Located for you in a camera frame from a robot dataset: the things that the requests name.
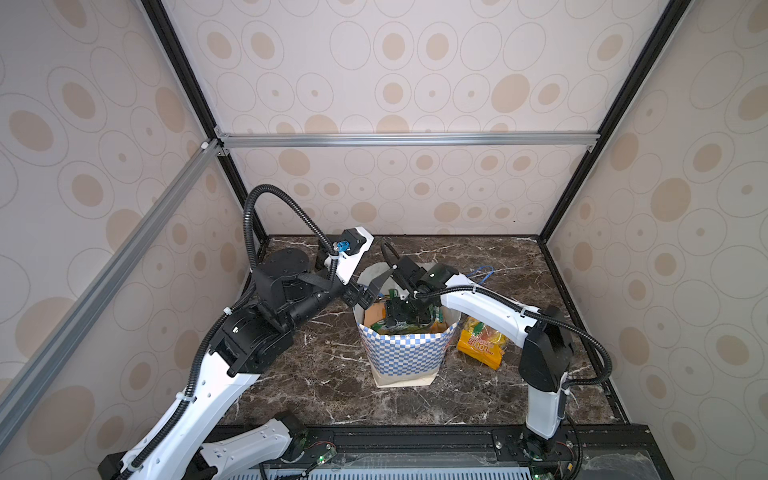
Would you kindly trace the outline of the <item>green Fox's candy bag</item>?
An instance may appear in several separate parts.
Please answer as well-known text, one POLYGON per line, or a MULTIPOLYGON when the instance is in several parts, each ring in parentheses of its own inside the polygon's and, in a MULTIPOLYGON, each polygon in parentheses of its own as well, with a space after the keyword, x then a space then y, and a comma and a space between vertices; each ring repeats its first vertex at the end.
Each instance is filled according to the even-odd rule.
POLYGON ((379 335, 409 335, 440 332, 444 324, 441 309, 435 305, 418 303, 404 297, 397 289, 390 289, 376 303, 383 310, 373 314, 370 328, 379 335))

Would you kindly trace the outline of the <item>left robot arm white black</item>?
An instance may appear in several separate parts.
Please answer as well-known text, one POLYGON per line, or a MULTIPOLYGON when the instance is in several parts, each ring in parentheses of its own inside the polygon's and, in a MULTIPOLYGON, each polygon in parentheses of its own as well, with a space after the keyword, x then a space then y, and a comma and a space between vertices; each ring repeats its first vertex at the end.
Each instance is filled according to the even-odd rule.
POLYGON ((382 283, 362 287, 352 276, 374 238, 359 226, 331 240, 293 198, 270 184, 248 194, 243 233, 251 273, 246 291, 204 336, 187 384, 172 406, 132 449, 102 460, 101 478, 228 479, 265 461, 301 456, 306 429, 290 413, 226 440, 211 442, 208 436, 241 394, 290 348, 305 321, 337 299, 350 307, 373 303, 382 283), (322 266, 312 268, 308 255, 296 249, 260 261, 253 223, 256 201, 264 194, 281 200, 317 237, 322 266))

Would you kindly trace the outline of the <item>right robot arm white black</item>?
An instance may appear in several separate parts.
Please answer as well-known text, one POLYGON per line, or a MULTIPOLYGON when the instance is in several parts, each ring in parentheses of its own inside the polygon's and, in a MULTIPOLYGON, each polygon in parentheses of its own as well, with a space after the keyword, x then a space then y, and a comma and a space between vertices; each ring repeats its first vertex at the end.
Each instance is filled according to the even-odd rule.
POLYGON ((555 308, 541 310, 505 297, 471 280, 457 269, 438 263, 430 269, 381 246, 389 276, 408 292, 414 306, 441 305, 495 329, 521 349, 518 372, 527 384, 528 403, 521 448, 541 459, 553 448, 554 437, 566 418, 566 397, 576 386, 600 385, 609 379, 613 363, 607 349, 591 334, 558 316, 555 308), (569 373, 576 335, 593 346, 602 367, 591 378, 569 373))

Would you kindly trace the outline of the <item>blue checkered paper bag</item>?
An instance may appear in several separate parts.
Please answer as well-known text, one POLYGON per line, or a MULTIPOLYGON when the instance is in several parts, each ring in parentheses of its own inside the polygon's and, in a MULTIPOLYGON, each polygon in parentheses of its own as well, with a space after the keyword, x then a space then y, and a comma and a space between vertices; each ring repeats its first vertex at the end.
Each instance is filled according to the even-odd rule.
MULTIPOLYGON (((386 295, 390 289, 405 294, 403 288, 393 280, 388 280, 382 295, 386 295)), ((353 314, 378 388, 430 385, 436 379, 449 348, 458 341, 461 323, 466 318, 457 310, 442 307, 441 311, 449 325, 443 333, 379 335, 363 325, 367 310, 356 306, 353 314)))

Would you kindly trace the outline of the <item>yellow gummy candy bag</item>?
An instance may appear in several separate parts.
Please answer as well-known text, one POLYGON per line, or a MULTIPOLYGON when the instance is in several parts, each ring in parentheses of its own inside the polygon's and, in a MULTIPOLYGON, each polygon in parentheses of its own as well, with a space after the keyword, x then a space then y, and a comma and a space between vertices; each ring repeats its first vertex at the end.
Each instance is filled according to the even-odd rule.
POLYGON ((498 370, 508 342, 508 338, 501 332, 468 317, 460 333, 457 349, 487 367, 498 370))

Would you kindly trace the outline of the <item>orange potato chips bag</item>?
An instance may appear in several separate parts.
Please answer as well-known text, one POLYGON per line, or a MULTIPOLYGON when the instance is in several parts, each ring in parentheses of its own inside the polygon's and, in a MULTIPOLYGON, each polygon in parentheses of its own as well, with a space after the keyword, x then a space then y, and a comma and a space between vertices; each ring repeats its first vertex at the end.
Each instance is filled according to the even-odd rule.
POLYGON ((435 321, 428 327, 386 327, 385 316, 385 303, 374 304, 365 312, 363 325, 379 335, 443 333, 449 327, 442 313, 435 313, 435 321))

